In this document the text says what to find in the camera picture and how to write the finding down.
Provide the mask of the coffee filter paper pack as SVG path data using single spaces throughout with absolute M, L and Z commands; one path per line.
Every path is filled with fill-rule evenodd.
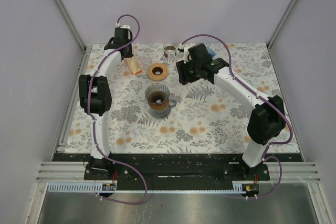
M 132 74 L 136 75 L 142 72 L 142 69 L 135 56 L 130 58 L 124 58 L 123 61 L 126 63 Z

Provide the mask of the clear glass dripper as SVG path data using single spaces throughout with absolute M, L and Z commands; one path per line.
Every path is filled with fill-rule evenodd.
M 148 103 L 163 103 L 170 96 L 170 91 L 166 85 L 152 84 L 145 91 L 145 98 Z

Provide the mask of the grey glass server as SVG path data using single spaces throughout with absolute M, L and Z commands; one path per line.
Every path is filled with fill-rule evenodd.
M 155 118 L 165 118 L 170 114 L 171 108 L 176 105 L 176 101 L 170 101 L 169 99 L 163 103 L 149 103 L 149 113 Z

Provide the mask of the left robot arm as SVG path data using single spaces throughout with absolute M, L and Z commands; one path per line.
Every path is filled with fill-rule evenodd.
M 129 25 L 116 27 L 114 37 L 105 45 L 103 57 L 93 74 L 79 77 L 80 106 L 90 118 L 92 149 L 86 167 L 88 179 L 109 179 L 114 173 L 113 163 L 109 160 L 111 148 L 107 137 L 107 115 L 112 105 L 108 77 L 125 56 L 133 56 L 132 38 Z

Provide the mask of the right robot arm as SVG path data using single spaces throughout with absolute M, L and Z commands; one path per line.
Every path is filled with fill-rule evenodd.
M 222 88 L 233 96 L 250 114 L 247 132 L 251 138 L 239 166 L 243 179 L 250 180 L 258 173 L 267 145 L 285 128 L 284 102 L 275 95 L 269 97 L 255 89 L 245 80 L 240 80 L 222 58 L 213 58 L 204 44 L 179 45 L 183 59 L 176 67 L 182 85 L 204 79 Z

